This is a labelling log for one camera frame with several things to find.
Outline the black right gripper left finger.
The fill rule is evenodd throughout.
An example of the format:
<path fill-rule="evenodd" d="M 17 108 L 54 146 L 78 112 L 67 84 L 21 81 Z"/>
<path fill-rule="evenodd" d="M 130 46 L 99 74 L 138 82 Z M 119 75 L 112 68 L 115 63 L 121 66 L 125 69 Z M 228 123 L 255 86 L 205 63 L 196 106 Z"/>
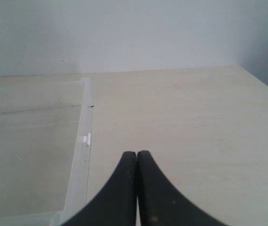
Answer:
<path fill-rule="evenodd" d="M 136 225 L 135 152 L 123 152 L 115 170 L 99 193 L 64 226 Z"/>

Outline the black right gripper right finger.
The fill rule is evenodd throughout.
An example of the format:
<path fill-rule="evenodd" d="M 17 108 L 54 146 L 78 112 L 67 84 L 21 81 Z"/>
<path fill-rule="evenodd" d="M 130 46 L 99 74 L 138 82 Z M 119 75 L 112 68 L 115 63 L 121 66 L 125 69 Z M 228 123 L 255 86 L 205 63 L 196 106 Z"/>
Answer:
<path fill-rule="evenodd" d="M 136 193 L 142 226 L 224 226 L 167 179 L 151 153 L 137 154 Z"/>

